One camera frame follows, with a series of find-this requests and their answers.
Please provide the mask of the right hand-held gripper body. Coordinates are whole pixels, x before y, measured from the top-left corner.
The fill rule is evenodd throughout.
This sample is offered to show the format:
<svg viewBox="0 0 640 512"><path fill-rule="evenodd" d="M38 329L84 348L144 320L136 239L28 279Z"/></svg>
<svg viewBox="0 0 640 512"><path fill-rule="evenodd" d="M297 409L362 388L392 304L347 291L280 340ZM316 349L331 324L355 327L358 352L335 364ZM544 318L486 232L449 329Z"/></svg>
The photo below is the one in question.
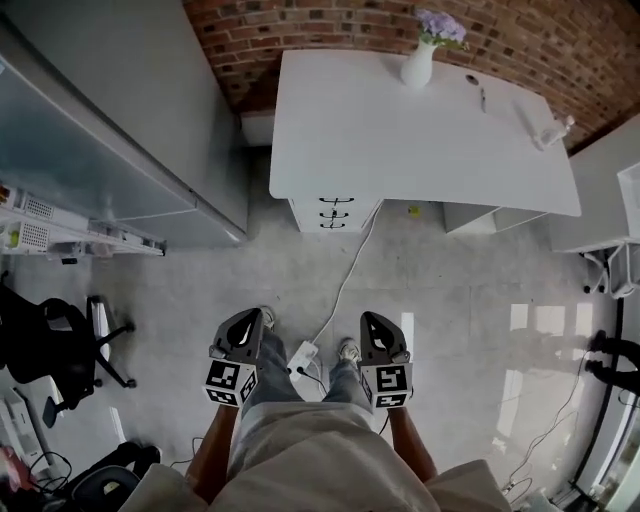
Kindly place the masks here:
<svg viewBox="0 0 640 512"><path fill-rule="evenodd" d="M360 384L371 409L404 407L413 394L411 353L365 350L359 363Z"/></svg>

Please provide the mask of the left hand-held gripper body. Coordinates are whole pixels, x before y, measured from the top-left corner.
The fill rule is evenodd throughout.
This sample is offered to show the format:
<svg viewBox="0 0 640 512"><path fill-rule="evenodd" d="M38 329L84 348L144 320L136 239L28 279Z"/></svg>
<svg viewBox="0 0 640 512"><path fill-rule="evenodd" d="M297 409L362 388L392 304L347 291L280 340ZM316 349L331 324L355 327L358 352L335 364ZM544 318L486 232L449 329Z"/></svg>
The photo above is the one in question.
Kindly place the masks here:
<svg viewBox="0 0 640 512"><path fill-rule="evenodd" d="M203 390L211 402L242 408L258 384L258 349L250 349L248 356L210 348L211 364Z"/></svg>

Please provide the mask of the white desk drawer with keyhole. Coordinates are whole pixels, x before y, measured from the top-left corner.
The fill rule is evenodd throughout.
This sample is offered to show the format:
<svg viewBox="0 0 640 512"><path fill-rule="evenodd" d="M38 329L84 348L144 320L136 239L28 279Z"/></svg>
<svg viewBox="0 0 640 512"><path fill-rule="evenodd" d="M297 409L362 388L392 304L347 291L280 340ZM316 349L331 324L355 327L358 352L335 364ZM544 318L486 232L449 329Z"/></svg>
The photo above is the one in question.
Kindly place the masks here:
<svg viewBox="0 0 640 512"><path fill-rule="evenodd" d="M351 196L322 196L309 198L293 198L291 203L296 208L324 211L335 209L338 211L371 211L380 203L380 199L355 198Z"/></svg>

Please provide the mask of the person's right forearm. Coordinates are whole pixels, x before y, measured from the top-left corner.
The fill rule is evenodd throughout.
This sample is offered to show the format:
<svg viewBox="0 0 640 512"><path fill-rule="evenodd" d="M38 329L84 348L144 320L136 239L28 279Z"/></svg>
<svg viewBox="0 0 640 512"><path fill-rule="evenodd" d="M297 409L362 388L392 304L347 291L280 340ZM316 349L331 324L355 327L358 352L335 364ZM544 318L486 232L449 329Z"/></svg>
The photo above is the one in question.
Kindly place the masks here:
<svg viewBox="0 0 640 512"><path fill-rule="evenodd" d="M422 482L435 478L438 471L408 410L390 409L388 417L395 452Z"/></svg>

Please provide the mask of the white low drawer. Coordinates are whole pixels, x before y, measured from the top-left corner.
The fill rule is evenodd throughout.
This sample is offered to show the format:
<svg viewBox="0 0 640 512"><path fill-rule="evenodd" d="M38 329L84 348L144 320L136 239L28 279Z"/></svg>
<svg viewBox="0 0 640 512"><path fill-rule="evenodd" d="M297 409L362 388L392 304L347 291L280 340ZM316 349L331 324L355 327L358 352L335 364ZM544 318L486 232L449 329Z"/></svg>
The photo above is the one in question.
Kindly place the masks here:
<svg viewBox="0 0 640 512"><path fill-rule="evenodd" d="M312 219L310 222L300 224L300 231L303 233L343 234L361 233L362 230L363 227L360 222L353 222L348 219Z"/></svg>

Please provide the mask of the white middle drawer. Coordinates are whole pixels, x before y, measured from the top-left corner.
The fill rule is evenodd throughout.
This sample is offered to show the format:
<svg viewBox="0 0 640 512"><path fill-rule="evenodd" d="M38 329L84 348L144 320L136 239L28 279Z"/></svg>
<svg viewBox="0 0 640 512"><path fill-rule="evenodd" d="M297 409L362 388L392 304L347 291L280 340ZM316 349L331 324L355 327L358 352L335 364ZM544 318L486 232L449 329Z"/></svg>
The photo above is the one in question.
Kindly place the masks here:
<svg viewBox="0 0 640 512"><path fill-rule="evenodd" d="M331 207L317 207L310 209L299 208L296 210L296 215L302 222L328 222L331 220L341 221L345 223L363 223L371 214L372 209L362 208L331 208Z"/></svg>

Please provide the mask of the white cubby bookcase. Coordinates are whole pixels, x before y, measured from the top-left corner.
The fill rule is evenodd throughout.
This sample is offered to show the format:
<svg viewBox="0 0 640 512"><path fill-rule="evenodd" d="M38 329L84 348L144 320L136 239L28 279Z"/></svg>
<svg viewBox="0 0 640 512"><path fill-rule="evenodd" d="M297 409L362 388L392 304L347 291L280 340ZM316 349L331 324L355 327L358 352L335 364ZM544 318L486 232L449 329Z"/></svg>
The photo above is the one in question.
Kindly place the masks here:
<svg viewBox="0 0 640 512"><path fill-rule="evenodd" d="M555 252L640 244L640 114L570 158L579 217L550 215Z"/></svg>

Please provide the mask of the person's leg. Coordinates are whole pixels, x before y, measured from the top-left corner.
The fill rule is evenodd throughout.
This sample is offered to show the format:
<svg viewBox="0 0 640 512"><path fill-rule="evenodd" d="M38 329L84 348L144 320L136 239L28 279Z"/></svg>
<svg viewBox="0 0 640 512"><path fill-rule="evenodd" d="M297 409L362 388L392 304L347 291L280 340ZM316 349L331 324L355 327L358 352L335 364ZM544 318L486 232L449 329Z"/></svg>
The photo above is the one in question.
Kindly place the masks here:
<svg viewBox="0 0 640 512"><path fill-rule="evenodd" d="M357 365L348 359L339 360L330 371L330 387L323 403L346 405L362 415L372 415L372 407L360 382Z"/></svg>
<svg viewBox="0 0 640 512"><path fill-rule="evenodd" d="M242 417L264 403L303 402L290 380L283 341L269 328L263 331L257 370L258 383L242 408Z"/></svg>

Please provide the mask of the white power strip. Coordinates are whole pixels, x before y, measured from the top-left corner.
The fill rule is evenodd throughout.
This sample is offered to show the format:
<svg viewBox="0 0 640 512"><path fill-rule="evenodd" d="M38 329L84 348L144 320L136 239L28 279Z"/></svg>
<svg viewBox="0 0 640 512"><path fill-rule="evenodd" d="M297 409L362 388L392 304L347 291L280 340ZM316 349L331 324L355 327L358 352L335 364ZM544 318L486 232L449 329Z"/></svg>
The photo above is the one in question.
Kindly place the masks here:
<svg viewBox="0 0 640 512"><path fill-rule="evenodd" d="M301 342L287 364L290 380L292 382L297 382L300 377L304 375L307 368L316 357L318 350L318 346L310 341L305 340Z"/></svg>

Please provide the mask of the black office chair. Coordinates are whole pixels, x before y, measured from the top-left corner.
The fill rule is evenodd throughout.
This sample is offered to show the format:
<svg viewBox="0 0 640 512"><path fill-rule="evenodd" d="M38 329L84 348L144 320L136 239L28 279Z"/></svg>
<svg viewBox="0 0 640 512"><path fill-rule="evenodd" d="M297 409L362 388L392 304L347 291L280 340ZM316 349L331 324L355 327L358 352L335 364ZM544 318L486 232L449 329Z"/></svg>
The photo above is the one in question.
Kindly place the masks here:
<svg viewBox="0 0 640 512"><path fill-rule="evenodd" d="M101 352L119 335L134 332L135 325L129 322L96 335L92 306L98 302L97 296L89 297L85 312L59 298L34 304L0 282L0 369L6 368L20 384L52 378L62 401L46 400L42 421L48 428L102 385L95 376L97 366L121 387L137 386L134 379L123 379Z"/></svg>

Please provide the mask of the white shelf rack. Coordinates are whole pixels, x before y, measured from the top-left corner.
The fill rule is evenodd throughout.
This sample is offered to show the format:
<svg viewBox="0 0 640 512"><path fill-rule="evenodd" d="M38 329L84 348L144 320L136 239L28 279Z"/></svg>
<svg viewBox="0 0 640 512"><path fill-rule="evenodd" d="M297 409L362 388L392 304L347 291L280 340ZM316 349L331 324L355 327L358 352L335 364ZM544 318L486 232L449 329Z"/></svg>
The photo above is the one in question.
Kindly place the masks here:
<svg viewBox="0 0 640 512"><path fill-rule="evenodd" d="M166 244L55 207L0 182L0 254L53 259L115 254L163 256Z"/></svg>

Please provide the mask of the black tripod stand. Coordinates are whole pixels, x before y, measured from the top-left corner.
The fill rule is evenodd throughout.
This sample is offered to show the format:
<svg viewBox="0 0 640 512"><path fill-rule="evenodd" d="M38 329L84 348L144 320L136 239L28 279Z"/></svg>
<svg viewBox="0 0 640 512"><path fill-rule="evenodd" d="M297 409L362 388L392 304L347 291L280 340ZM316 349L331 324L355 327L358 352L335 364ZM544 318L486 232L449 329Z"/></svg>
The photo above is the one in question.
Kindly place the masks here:
<svg viewBox="0 0 640 512"><path fill-rule="evenodd" d="M584 369L606 385L640 396L640 345L638 343L611 338L605 331L599 330L591 339L588 351L608 355L611 359L626 359L632 364L633 370L622 371L617 367L606 367L602 361L588 360Z"/></svg>

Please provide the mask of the white swivel chair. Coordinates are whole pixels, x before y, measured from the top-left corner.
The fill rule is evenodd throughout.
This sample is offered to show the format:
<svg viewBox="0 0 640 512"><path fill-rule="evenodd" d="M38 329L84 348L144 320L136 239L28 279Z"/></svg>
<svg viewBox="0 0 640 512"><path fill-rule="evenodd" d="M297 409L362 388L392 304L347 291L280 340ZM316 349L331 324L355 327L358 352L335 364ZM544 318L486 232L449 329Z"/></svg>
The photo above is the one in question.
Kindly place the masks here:
<svg viewBox="0 0 640 512"><path fill-rule="evenodd" d="M625 242L580 256L595 269L595 277L583 286L586 294L622 299L640 291L640 243Z"/></svg>

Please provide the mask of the white vase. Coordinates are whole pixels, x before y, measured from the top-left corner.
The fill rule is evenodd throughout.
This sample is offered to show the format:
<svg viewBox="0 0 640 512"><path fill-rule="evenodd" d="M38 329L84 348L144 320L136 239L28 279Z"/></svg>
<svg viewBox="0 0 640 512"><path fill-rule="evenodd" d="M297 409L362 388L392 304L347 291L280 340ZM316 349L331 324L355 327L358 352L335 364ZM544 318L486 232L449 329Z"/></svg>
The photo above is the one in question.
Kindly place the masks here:
<svg viewBox="0 0 640 512"><path fill-rule="evenodd" d="M409 88L419 90L430 81L433 70L435 45L420 40L414 52L404 61L400 70L402 82Z"/></svg>

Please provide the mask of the purple flowers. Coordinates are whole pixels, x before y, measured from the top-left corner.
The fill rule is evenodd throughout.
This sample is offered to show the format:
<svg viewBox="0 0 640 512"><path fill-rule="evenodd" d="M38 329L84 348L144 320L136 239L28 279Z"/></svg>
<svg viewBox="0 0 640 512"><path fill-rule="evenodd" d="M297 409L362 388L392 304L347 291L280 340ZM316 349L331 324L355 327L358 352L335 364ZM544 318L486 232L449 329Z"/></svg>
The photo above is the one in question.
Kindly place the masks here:
<svg viewBox="0 0 640 512"><path fill-rule="evenodd" d="M425 44L468 50L466 29L450 14L420 8L415 11L415 17L419 22L419 38Z"/></svg>

